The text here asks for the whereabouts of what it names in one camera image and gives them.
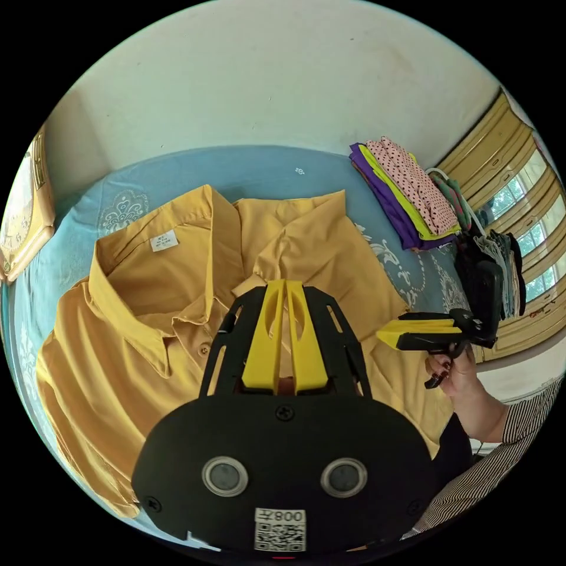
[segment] shirt button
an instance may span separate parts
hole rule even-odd
[[[199,346],[199,356],[205,357],[208,356],[208,352],[210,352],[210,344],[205,342]]]

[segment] shirt label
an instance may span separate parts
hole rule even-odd
[[[178,244],[177,237],[173,230],[165,232],[165,234],[161,234],[160,236],[155,236],[155,238],[151,238],[149,241],[154,252],[160,252],[162,249],[172,248]]]

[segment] blue bed sheet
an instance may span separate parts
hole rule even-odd
[[[453,266],[453,246],[418,254],[402,250],[379,203],[345,156],[290,147],[235,146],[190,150],[137,163],[111,173],[73,199],[69,210],[59,215],[54,237],[10,287],[9,300],[2,302],[3,311],[9,308],[7,317],[3,313],[9,325],[4,329],[18,393],[55,457],[55,437],[38,399],[35,361],[53,329],[58,300],[88,275],[98,238],[207,183],[231,202],[303,198],[345,189],[348,216],[413,310],[447,312],[468,307]],[[178,542],[156,529],[143,513],[126,522]],[[194,539],[186,544],[204,545]]]

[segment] qr code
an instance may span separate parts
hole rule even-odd
[[[256,523],[255,549],[301,552],[307,549],[306,524]]]

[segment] purple fabric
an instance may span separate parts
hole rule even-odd
[[[403,249],[418,248],[422,250],[434,249],[443,244],[452,242],[456,236],[451,234],[438,240],[421,240],[417,229],[409,215],[403,210],[399,201],[395,198],[391,189],[373,172],[371,165],[367,162],[357,143],[350,146],[352,153],[350,159],[358,169],[366,176],[368,185],[381,204],[383,212],[389,218],[391,225],[399,234],[401,247]]]

